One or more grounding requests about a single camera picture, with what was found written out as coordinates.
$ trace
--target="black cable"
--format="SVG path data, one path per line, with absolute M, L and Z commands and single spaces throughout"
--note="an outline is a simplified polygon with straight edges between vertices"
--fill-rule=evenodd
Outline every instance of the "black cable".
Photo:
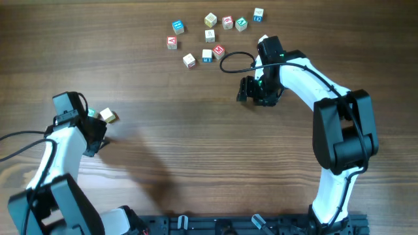
M 8 137 L 18 135 L 18 134 L 45 134 L 45 132 L 43 132 L 43 131 L 18 131 L 18 132 L 15 132 L 15 133 L 6 134 L 5 136 L 0 138 L 0 141 L 6 139 Z M 17 154 L 12 153 L 7 157 L 3 157 L 2 159 L 0 159 L 0 163 L 16 156 Z
M 84 99 L 84 104 L 86 105 L 86 116 L 88 116 L 88 114 L 89 114 L 89 105 L 87 103 L 87 99 L 80 92 L 78 93 L 78 95 L 81 96 Z
M 234 54 L 246 54 L 246 55 L 249 55 L 252 58 L 252 60 L 253 60 L 253 63 L 251 64 L 251 68 L 248 68 L 248 69 L 240 69 L 240 70 L 228 70 L 228 71 L 225 70 L 225 69 L 223 69 L 223 67 L 222 67 L 223 61 L 225 59 L 227 59 L 229 56 L 234 55 Z M 281 66 L 281 65 L 289 65 L 289 66 L 294 66 L 294 67 L 298 67 L 298 68 L 304 69 L 304 70 L 310 72 L 311 74 L 313 74 L 322 83 L 324 83 L 330 89 L 330 91 L 332 91 L 338 97 L 338 100 L 346 108 L 347 113 L 349 114 L 350 118 L 353 120 L 353 124 L 354 124 L 355 131 L 356 131 L 357 136 L 359 137 L 359 140 L 360 140 L 361 151 L 362 151 L 362 154 L 363 154 L 363 157 L 364 157 L 364 160 L 363 160 L 363 168 L 362 168 L 362 170 L 358 170 L 356 172 L 351 173 L 346 178 L 346 181 L 347 182 L 346 182 L 346 186 L 344 187 L 344 191 L 343 191 L 343 195 L 342 195 L 342 199 L 341 199 L 340 205 L 337 207 L 337 211 L 334 214 L 333 218 L 331 219 L 331 222 L 329 222 L 328 225 L 324 228 L 323 234 L 325 234 L 333 226 L 333 224 L 335 223 L 335 220 L 337 219 L 337 217 L 339 216 L 339 214 L 342 211 L 342 208 L 344 206 L 344 202 L 346 201 L 346 197 L 347 197 L 347 194 L 348 194 L 348 189 L 349 189 L 349 185 L 351 183 L 351 179 L 353 178 L 353 176 L 356 176 L 358 174 L 362 174 L 362 173 L 366 172 L 367 169 L 368 169 L 368 156 L 367 156 L 367 152 L 366 152 L 366 145 L 364 144 L 364 138 L 363 138 L 363 135 L 361 133 L 360 126 L 357 123 L 357 120 L 356 120 L 356 118 L 354 116 L 354 113 L 353 113 L 352 109 L 350 108 L 350 106 L 348 105 L 348 103 L 346 102 L 346 100 L 341 96 L 341 94 L 335 89 L 334 86 L 330 85 L 322 76 L 320 76 L 318 73 L 316 73 L 312 69 L 309 69 L 306 65 L 299 65 L 299 64 L 296 64 L 296 63 L 287 63 L 287 62 L 285 62 L 285 63 L 273 63 L 273 64 L 261 65 L 261 66 L 254 67 L 255 66 L 254 57 L 252 55 L 250 55 L 249 53 L 247 53 L 247 52 L 232 52 L 232 53 L 229 53 L 226 56 L 224 56 L 222 58 L 222 60 L 220 61 L 220 63 L 219 63 L 219 67 L 220 67 L 221 71 L 222 72 L 226 72 L 226 73 L 248 72 L 248 71 L 254 71 L 256 69 L 261 69 L 261 68 L 265 68 L 265 67 L 273 67 L 273 66 Z
M 21 152 L 23 152 L 23 151 L 25 151 L 29 148 L 32 148 L 33 146 L 36 146 L 37 144 L 40 144 L 42 142 L 51 142 L 51 144 L 52 144 L 51 155 L 50 155 L 50 158 L 48 159 L 48 162 L 46 162 L 46 166 L 45 166 L 44 170 L 42 171 L 42 174 L 40 175 L 38 183 L 36 184 L 35 188 L 33 189 L 33 192 L 31 193 L 31 197 L 29 198 L 29 202 L 28 202 L 27 209 L 26 209 L 26 214 L 25 214 L 25 217 L 24 217 L 24 223 L 23 223 L 23 227 L 22 227 L 22 233 L 21 233 L 22 235 L 26 235 L 27 221 L 29 219 L 29 213 L 31 211 L 31 207 L 33 205 L 33 202 L 35 201 L 35 197 L 36 197 L 36 194 L 38 193 L 40 185 L 41 185 L 41 183 L 44 182 L 45 178 L 47 177 L 48 171 L 49 171 L 49 169 L 52 165 L 52 162 L 54 161 L 55 154 L 56 154 L 56 151 L 57 151 L 57 142 L 55 142 L 55 140 L 51 140 L 51 139 L 37 140 L 37 141 L 33 142 L 32 144 L 30 144 L 30 145 L 22 148 L 21 150 L 17 151 L 16 153 L 12 153 L 12 155 L 17 155 L 17 154 L 19 154 L 19 153 L 21 153 Z
M 253 63 L 251 64 L 251 67 L 254 67 L 255 66 L 255 59 L 254 59 L 254 57 L 253 57 L 253 55 L 251 55 L 250 53 L 248 53 L 248 52 L 231 52 L 231 53 L 229 53 L 229 54 L 227 54 L 227 55 L 225 55 L 222 59 L 221 59 L 221 62 L 219 62 L 219 67 L 221 68 L 221 71 L 222 72 L 226 72 L 226 73 L 238 73 L 238 72 L 247 72 L 247 71 L 244 71 L 244 69 L 242 69 L 242 70 L 225 70 L 225 69 L 223 69 L 223 67 L 222 67 L 222 63 L 223 63 L 223 61 L 225 60 L 225 59 L 227 59 L 228 57 L 230 57 L 231 55 L 236 55 L 236 54 L 243 54 L 243 55 L 248 55 L 248 56 L 250 56 L 251 58 L 252 58 L 252 60 L 253 60 Z

